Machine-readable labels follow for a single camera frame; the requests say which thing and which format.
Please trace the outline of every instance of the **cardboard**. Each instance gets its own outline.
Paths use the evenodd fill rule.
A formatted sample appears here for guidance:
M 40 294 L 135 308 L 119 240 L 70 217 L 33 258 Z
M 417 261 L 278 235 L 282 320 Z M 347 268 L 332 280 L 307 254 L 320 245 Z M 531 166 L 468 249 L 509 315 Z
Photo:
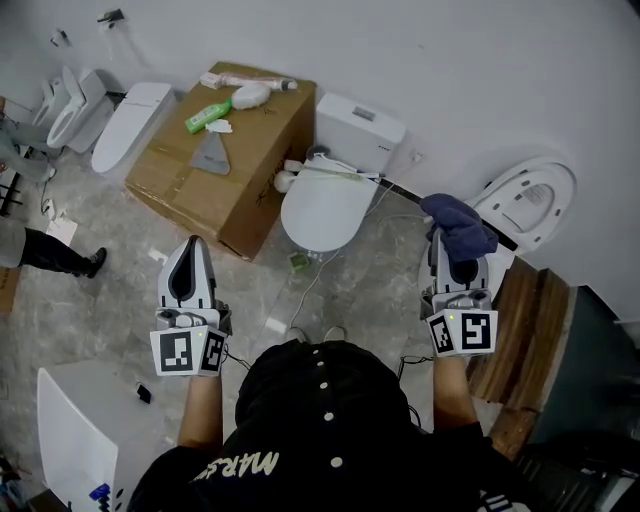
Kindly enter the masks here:
M 247 66 L 218 62 L 212 73 L 280 76 Z M 285 159 L 305 160 L 313 144 L 315 90 L 273 92 L 264 105 L 231 110 L 224 119 L 233 133 L 221 134 L 231 171 L 222 176 L 189 166 L 207 131 L 191 135 L 185 119 L 213 103 L 223 103 L 236 87 L 191 89 L 160 127 L 126 179 L 142 202 L 207 242 L 252 260 L 280 214 L 282 195 L 273 188 Z
M 13 311 L 13 299 L 20 280 L 20 268 L 0 267 L 0 313 Z

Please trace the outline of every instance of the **gray tile floor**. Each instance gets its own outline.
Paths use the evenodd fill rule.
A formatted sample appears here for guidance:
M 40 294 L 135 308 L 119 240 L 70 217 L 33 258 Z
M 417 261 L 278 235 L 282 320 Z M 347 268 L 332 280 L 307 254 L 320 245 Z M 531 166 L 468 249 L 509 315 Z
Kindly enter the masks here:
M 94 280 L 24 268 L 14 312 L 0 316 L 0 377 L 8 397 L 0 401 L 0 449 L 24 472 L 27 492 L 43 488 L 36 416 L 38 368 L 84 359 L 114 363 L 132 387 L 141 381 L 166 413 L 167 440 L 177 434 L 187 379 L 155 375 L 148 332 L 154 326 L 156 283 L 162 264 L 154 251 L 170 254 L 188 233 L 152 212 L 92 172 L 90 155 L 71 151 L 58 160 L 49 184 L 58 211 L 78 223 L 71 246 L 89 255 L 100 246 L 110 253 Z M 46 230 L 39 194 L 25 185 L 26 204 L 14 214 L 29 226 Z M 387 194 L 363 222 L 355 239 L 323 270 L 295 325 L 312 341 L 321 341 L 332 325 L 343 325 L 348 339 L 371 350 L 394 371 L 401 355 L 430 355 L 425 326 L 418 320 L 416 280 L 425 247 L 417 205 Z M 304 290 L 318 265 L 290 271 L 287 256 L 296 247 L 278 221 L 252 263 L 211 249 L 217 295 L 233 311 L 232 354 L 253 362 L 267 347 L 281 343 Z M 234 407 L 246 370 L 228 360 L 223 368 L 224 426 L 235 428 Z M 431 363 L 407 366 L 402 388 L 419 411 L 423 427 L 432 428 Z M 477 402 L 487 430 L 499 406 Z

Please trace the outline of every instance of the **white wall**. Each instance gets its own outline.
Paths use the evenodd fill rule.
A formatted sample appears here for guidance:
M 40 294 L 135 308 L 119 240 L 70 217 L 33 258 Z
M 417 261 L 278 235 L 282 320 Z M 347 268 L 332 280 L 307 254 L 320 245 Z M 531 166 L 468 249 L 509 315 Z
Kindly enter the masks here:
M 625 0 L 19 5 L 21 23 L 50 55 L 108 70 L 112 88 L 153 79 L 186 90 L 226 59 L 381 107 L 407 124 L 407 146 L 427 155 L 400 179 L 419 195 L 466 198 L 518 159 L 563 155 L 579 196 L 562 233 L 530 260 L 590 284 L 620 317 L 640 316 L 640 20 Z M 114 60 L 95 22 L 111 7 L 128 18 Z M 72 48 L 47 44 L 56 27 Z
M 33 110 L 42 102 L 41 80 L 49 78 L 58 66 L 16 23 L 20 16 L 17 7 L 15 2 L 0 0 L 0 95 L 9 100 L 7 115 L 23 121 L 35 113 L 26 109 Z

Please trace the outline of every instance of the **wooden plank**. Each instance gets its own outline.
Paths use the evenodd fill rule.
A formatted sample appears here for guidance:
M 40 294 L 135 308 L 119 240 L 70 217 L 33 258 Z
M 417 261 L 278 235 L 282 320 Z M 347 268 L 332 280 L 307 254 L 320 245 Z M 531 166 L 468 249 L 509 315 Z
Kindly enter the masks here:
M 498 297 L 496 351 L 475 357 L 467 369 L 471 394 L 489 402 L 502 402 L 520 373 L 532 332 L 532 310 L 538 272 L 520 258 L 507 271 Z
M 506 401 L 511 409 L 542 410 L 545 383 L 560 346 L 568 302 L 567 283 L 550 270 L 543 271 L 533 336 L 513 392 Z
M 516 460 L 526 444 L 538 415 L 524 409 L 503 407 L 489 437 L 493 447 L 510 461 Z

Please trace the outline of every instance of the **blue cloth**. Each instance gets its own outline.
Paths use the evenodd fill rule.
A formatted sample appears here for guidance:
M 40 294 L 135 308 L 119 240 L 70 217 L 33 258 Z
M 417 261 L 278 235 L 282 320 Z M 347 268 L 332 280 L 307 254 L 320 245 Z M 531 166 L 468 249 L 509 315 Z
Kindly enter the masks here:
M 469 205 L 448 194 L 433 194 L 420 201 L 420 208 L 433 217 L 434 226 L 427 235 L 440 237 L 453 263 L 475 260 L 498 250 L 498 235 L 482 224 L 480 215 Z

